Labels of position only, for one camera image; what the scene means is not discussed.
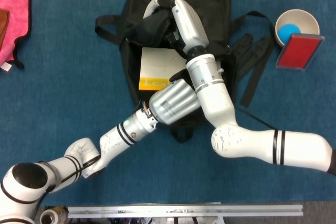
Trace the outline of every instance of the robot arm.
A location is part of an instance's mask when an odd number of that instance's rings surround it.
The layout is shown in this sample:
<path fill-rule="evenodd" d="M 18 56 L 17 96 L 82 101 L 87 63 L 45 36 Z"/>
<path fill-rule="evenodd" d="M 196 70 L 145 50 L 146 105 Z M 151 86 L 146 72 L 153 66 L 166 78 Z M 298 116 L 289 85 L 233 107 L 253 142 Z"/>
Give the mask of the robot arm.
<path fill-rule="evenodd" d="M 143 103 L 141 109 L 104 134 L 100 138 L 101 154 L 89 138 L 82 138 L 56 160 L 14 165 L 1 183 L 0 223 L 34 223 L 35 209 L 48 193 L 76 182 L 81 176 L 95 175 L 153 132 L 159 122 L 171 124 L 199 107 L 195 91 L 183 79 L 177 80 L 154 94 L 149 108 Z"/>
<path fill-rule="evenodd" d="M 289 131 L 250 131 L 238 126 L 234 105 L 213 55 L 208 54 L 201 20 L 184 0 L 172 12 L 183 41 L 186 68 L 207 120 L 216 127 L 214 150 L 223 157 L 256 157 L 271 164 L 318 169 L 336 175 L 336 150 L 320 135 Z"/>

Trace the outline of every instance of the backpack handle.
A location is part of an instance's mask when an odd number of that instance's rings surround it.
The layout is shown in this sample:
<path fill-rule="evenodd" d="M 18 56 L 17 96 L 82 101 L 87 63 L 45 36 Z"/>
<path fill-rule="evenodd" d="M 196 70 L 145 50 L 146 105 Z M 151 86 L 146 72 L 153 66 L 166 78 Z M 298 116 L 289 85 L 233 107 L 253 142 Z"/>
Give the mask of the backpack handle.
<path fill-rule="evenodd" d="M 95 32 L 99 37 L 119 45 L 116 34 L 102 28 L 104 25 L 116 26 L 120 19 L 120 15 L 103 15 L 96 18 Z"/>

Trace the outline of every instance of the white bowl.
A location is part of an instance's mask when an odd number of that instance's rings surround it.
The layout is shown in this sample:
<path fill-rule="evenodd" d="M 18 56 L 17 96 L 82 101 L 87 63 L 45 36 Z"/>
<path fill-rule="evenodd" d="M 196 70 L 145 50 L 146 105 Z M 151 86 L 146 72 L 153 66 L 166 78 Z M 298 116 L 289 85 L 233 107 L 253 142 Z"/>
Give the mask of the white bowl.
<path fill-rule="evenodd" d="M 278 36 L 278 30 L 285 24 L 294 24 L 300 28 L 302 34 L 320 35 L 320 26 L 317 20 L 309 12 L 300 9 L 292 9 L 280 15 L 275 23 L 275 39 L 280 47 L 284 44 Z"/>

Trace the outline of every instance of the brown object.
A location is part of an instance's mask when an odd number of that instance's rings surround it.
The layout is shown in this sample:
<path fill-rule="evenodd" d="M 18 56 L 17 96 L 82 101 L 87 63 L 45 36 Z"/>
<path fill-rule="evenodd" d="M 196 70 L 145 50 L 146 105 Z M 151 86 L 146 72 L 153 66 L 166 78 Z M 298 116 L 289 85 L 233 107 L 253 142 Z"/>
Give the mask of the brown object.
<path fill-rule="evenodd" d="M 4 41 L 9 21 L 9 11 L 0 9 L 0 50 Z"/>

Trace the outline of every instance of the red card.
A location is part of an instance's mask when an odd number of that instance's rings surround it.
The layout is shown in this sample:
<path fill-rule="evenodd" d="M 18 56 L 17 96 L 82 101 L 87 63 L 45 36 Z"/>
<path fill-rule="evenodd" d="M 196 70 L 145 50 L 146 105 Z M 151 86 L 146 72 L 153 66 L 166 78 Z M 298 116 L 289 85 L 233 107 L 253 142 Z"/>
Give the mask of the red card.
<path fill-rule="evenodd" d="M 323 42 L 324 37 L 313 34 L 292 34 L 277 61 L 278 68 L 303 70 Z"/>

